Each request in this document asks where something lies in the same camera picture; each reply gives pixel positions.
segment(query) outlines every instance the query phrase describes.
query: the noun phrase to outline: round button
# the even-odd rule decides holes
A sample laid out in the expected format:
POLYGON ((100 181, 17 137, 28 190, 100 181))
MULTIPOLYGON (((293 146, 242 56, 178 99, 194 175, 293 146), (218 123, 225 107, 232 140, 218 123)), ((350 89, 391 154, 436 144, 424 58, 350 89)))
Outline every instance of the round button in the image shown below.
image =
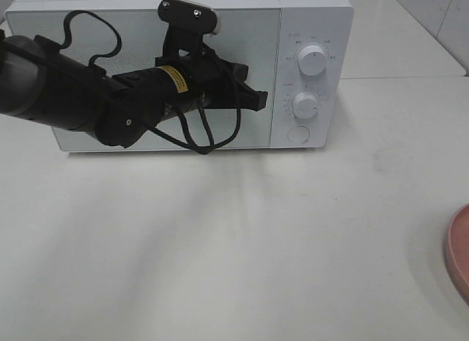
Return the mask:
POLYGON ((296 126, 288 133, 288 139, 293 143, 306 143, 309 139, 309 129, 304 126, 296 126))
POLYGON ((319 75, 325 69, 327 62, 325 49, 318 44, 308 45, 298 54, 300 70, 307 76, 319 75))
POLYGON ((311 93, 300 93, 293 98, 293 114, 298 119, 311 119, 317 113, 319 103, 311 93))

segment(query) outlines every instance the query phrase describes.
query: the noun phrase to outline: white knob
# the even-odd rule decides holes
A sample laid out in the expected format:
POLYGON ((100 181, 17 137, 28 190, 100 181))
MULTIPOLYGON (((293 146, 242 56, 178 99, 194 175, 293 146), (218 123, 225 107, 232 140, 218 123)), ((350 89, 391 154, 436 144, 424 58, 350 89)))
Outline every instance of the white knob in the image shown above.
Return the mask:
POLYGON ((318 44, 308 45, 298 54, 300 70, 307 76, 319 75, 325 69, 327 62, 325 49, 318 44))
POLYGON ((319 103, 311 93, 300 93, 293 98, 293 114, 298 119, 311 119, 316 113, 319 103))

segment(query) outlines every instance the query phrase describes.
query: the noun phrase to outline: wall tile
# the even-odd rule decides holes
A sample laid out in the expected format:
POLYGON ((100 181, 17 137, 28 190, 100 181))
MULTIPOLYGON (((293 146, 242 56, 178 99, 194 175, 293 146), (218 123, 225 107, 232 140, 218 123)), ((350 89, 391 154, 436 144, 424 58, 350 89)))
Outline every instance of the wall tile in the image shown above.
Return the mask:
POLYGON ((437 36, 441 23, 451 0, 397 0, 409 11, 422 26, 434 37, 437 36))
POLYGON ((453 0, 438 40, 469 69, 469 0, 453 0))

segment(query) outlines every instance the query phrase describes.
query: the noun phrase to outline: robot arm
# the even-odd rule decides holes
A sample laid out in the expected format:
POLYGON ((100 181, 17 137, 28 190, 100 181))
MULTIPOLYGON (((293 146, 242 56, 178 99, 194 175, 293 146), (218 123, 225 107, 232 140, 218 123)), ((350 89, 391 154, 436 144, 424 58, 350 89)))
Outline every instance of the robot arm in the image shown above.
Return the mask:
POLYGON ((112 77, 95 61, 116 56, 122 41, 111 24, 92 12, 67 15, 62 44, 41 36, 5 37, 0 30, 0 113, 86 132, 108 146, 129 147, 146 131, 201 154, 230 143, 240 130, 241 109, 263 109, 267 93, 244 83, 247 66, 222 60, 203 43, 205 34, 219 29, 209 7, 163 0, 158 14, 169 24, 163 56, 155 59, 154 67, 112 77), (80 14, 104 22, 117 38, 112 52, 93 56, 88 66, 60 54, 70 46, 70 22, 80 14), (236 126, 228 139, 215 143, 205 109, 236 110, 236 126), (208 146, 197 145, 191 137, 184 114, 193 110, 200 113, 208 146), (172 117, 179 118, 185 142, 157 129, 172 117))

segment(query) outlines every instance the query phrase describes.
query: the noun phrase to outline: black cable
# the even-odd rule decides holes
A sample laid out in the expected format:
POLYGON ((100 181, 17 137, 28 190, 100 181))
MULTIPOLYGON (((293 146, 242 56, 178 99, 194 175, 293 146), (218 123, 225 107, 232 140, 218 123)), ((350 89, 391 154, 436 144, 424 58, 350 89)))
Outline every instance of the black cable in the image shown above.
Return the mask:
POLYGON ((232 84, 232 88, 233 88, 233 92, 234 92, 235 105, 236 105, 236 126, 234 127, 234 131, 233 131, 232 135, 230 137, 228 137, 227 139, 225 139, 224 141, 222 141, 222 142, 219 142, 217 144, 210 145, 210 146, 204 146, 204 147, 201 147, 201 146, 195 144, 195 142, 193 142, 190 131, 188 129, 187 119, 185 118, 184 114, 181 111, 176 112, 177 117, 180 120, 180 124, 181 124, 181 127, 182 127, 182 133, 184 134, 184 137, 185 137, 186 141, 191 145, 195 145, 195 147, 193 148, 194 151, 198 152, 199 154, 206 155, 206 154, 212 152, 215 149, 218 149, 218 148, 223 147, 224 145, 227 145, 233 139, 236 138, 236 136, 239 133, 240 128, 241 128, 241 102, 240 102, 239 91, 238 91, 238 88, 237 88, 237 83, 236 83, 235 78, 233 77, 233 74, 231 73, 231 71, 224 64, 224 62, 218 57, 218 55, 216 54, 216 52, 213 49, 211 49, 208 45, 206 45, 204 43, 203 43, 203 48, 204 48, 205 52, 207 54, 209 54, 210 58, 214 61, 214 63, 217 65, 217 67, 220 70, 222 70, 225 74, 227 74, 228 79, 230 80, 230 82, 232 84))
POLYGON ((207 121, 207 115, 205 114, 205 109, 200 99, 196 100, 196 105, 197 105, 197 110, 199 110, 200 120, 202 120, 205 133, 207 134, 208 142, 210 143, 211 146, 213 146, 215 145, 215 140, 213 139, 213 133, 212 133, 212 130, 210 129, 210 125, 207 121))
POLYGON ((182 134, 184 135, 186 142, 194 149, 198 148, 199 146, 195 143, 192 138, 191 132, 189 131, 188 119, 186 119, 184 113, 177 106, 172 106, 171 110, 174 111, 180 121, 182 134))
POLYGON ((76 16, 81 15, 83 13, 87 14, 87 15, 90 15, 93 18, 96 18, 98 21, 101 21, 105 25, 107 25, 107 27, 109 27, 112 30, 112 32, 116 35, 116 39, 117 39, 117 44, 116 44, 116 47, 114 48, 113 51, 111 51, 110 53, 107 53, 107 54, 96 54, 96 55, 93 55, 89 59, 88 66, 91 67, 95 64, 96 59, 99 58, 99 57, 109 58, 109 57, 116 56, 122 49, 122 38, 120 37, 119 32, 108 21, 104 20, 103 18, 96 15, 95 13, 90 12, 90 11, 86 11, 86 10, 75 10, 75 11, 69 12, 64 18, 65 40, 60 45, 61 49, 66 49, 66 48, 70 47, 70 45, 72 44, 72 30, 70 28, 70 24, 72 22, 72 19, 74 19, 76 16))

